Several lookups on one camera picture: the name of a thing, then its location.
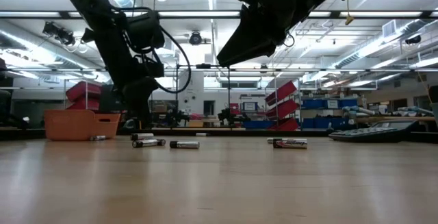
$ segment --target orange plastic bin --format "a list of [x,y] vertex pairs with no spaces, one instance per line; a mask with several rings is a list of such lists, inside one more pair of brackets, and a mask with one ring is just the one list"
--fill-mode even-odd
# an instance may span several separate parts
[[95,114],[89,110],[46,110],[46,137],[50,140],[84,141],[92,136],[113,138],[120,114]]

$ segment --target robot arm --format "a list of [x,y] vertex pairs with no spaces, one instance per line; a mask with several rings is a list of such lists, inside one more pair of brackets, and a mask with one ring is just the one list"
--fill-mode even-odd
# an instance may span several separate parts
[[230,66],[259,56],[271,56],[289,30],[305,20],[325,0],[239,0],[241,21],[218,55],[221,66]]
[[[164,76],[164,66],[154,52],[164,45],[158,14],[148,10],[143,15],[127,18],[108,0],[70,1],[90,27],[83,40],[95,41],[114,82],[114,91],[141,121],[149,123],[148,99],[159,87],[154,77]],[[133,57],[129,48],[139,55]],[[155,54],[157,61],[146,57],[149,52]]]

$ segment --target blue storage container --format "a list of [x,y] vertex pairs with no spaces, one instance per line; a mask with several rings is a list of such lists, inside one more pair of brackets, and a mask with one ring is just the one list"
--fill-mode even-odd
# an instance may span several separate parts
[[315,128],[316,129],[327,129],[329,128],[329,123],[332,119],[328,118],[314,118]]
[[345,118],[333,118],[333,119],[331,119],[331,127],[332,128],[339,127],[344,122],[345,122],[345,124],[348,124],[348,119],[345,119]]
[[324,107],[324,100],[303,100],[302,107],[304,109],[318,109]]
[[348,99],[339,101],[340,108],[343,107],[353,107],[357,105],[357,99]]
[[246,129],[268,129],[276,124],[274,121],[245,121],[243,126]]
[[310,118],[304,118],[302,120],[302,128],[303,129],[307,129],[307,128],[315,128],[315,124],[313,122],[313,119]]

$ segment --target battery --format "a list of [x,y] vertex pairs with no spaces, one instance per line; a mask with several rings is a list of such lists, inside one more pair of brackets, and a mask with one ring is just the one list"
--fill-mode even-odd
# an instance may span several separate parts
[[138,141],[144,139],[152,139],[153,134],[131,134],[131,141]]
[[105,139],[107,139],[107,137],[105,137],[105,136],[92,136],[90,138],[90,141],[103,141]]
[[199,149],[199,142],[196,141],[170,141],[172,149]]
[[145,139],[132,141],[133,148],[152,147],[152,146],[164,146],[166,141],[164,139]]
[[274,138],[274,148],[307,149],[307,139],[304,138]]

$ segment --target air vent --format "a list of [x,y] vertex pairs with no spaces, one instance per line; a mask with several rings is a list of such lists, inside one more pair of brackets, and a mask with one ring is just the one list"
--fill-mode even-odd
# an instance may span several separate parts
[[386,23],[382,26],[382,32],[384,38],[394,35],[396,31],[397,31],[397,27],[395,20],[392,20],[389,23]]
[[402,82],[400,80],[394,82],[394,88],[401,87]]
[[[228,82],[221,82],[222,88],[228,88]],[[232,88],[257,88],[257,81],[254,82],[230,82]]]

